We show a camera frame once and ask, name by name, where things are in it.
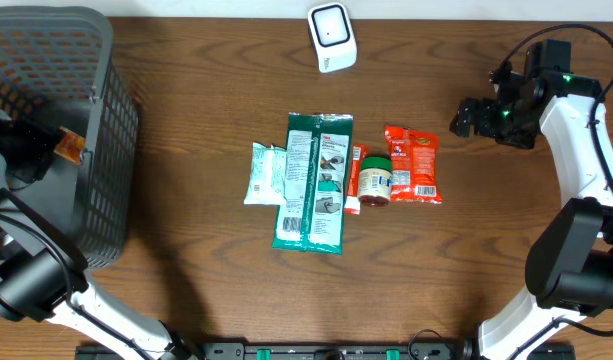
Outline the orange tissue pack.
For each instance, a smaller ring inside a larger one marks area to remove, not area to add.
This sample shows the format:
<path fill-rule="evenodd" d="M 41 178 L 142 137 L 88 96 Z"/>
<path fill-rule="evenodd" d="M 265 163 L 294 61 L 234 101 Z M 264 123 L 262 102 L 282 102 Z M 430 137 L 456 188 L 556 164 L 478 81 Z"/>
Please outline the orange tissue pack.
<path fill-rule="evenodd" d="M 65 127 L 60 127 L 59 132 L 61 140 L 58 142 L 53 152 L 73 164 L 80 166 L 83 162 L 86 139 Z"/>

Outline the red snack packet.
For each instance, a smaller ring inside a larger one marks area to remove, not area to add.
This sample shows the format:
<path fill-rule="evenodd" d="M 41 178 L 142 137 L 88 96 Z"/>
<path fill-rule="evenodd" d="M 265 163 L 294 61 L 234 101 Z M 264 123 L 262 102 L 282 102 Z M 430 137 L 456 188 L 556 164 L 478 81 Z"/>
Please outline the red snack packet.
<path fill-rule="evenodd" d="M 386 126 L 384 133 L 392 162 L 391 200 L 441 204 L 436 179 L 438 136 L 393 125 Z"/>

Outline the green lid seasoning jar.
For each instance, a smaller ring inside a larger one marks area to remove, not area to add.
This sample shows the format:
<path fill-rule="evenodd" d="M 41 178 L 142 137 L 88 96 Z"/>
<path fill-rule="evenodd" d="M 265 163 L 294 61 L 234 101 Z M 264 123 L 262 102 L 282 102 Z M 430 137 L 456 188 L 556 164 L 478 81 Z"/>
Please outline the green lid seasoning jar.
<path fill-rule="evenodd" d="M 392 162 L 385 157 L 366 157 L 360 167 L 358 200 L 363 206 L 384 207 L 391 202 Z"/>

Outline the red stick sachet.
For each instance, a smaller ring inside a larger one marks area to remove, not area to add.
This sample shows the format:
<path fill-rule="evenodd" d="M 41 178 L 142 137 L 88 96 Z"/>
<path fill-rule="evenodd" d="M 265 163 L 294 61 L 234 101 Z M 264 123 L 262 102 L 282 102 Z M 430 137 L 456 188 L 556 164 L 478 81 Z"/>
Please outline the red stick sachet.
<path fill-rule="evenodd" d="M 352 151 L 352 162 L 350 169 L 350 178 L 347 190 L 347 196 L 344 206 L 346 214 L 359 215 L 361 204 L 358 198 L 359 174 L 361 171 L 361 163 L 366 157 L 369 147 L 364 144 L 354 144 Z"/>

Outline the light green wipes pack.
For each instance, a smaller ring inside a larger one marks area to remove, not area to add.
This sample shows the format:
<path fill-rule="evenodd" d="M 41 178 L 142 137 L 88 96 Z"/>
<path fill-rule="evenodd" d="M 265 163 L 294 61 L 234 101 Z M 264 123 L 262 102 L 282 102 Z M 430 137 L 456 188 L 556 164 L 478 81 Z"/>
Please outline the light green wipes pack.
<path fill-rule="evenodd" d="M 285 205 L 287 151 L 273 145 L 252 145 L 250 179 L 245 205 Z"/>

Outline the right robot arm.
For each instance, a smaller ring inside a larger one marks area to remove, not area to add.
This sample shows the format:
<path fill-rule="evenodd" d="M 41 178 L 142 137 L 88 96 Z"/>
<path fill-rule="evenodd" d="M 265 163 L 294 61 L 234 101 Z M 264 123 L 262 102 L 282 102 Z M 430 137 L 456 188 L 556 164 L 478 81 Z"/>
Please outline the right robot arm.
<path fill-rule="evenodd" d="M 524 286 L 465 341 L 463 359 L 526 359 L 570 326 L 600 337 L 613 330 L 583 320 L 613 310 L 613 147 L 607 92 L 598 80 L 560 66 L 491 74 L 496 99 L 468 98 L 450 125 L 499 144 L 530 149 L 545 137 L 561 209 L 527 255 Z"/>

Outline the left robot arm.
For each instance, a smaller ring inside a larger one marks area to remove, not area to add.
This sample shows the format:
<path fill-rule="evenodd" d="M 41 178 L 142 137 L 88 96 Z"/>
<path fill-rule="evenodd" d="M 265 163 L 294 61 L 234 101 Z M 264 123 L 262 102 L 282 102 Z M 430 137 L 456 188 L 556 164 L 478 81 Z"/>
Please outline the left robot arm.
<path fill-rule="evenodd" d="M 100 287 L 81 250 L 9 187 L 9 177 L 41 180 L 56 157 L 81 165 L 84 152 L 77 133 L 0 110 L 0 316 L 71 328 L 123 359 L 200 358 L 162 322 Z"/>

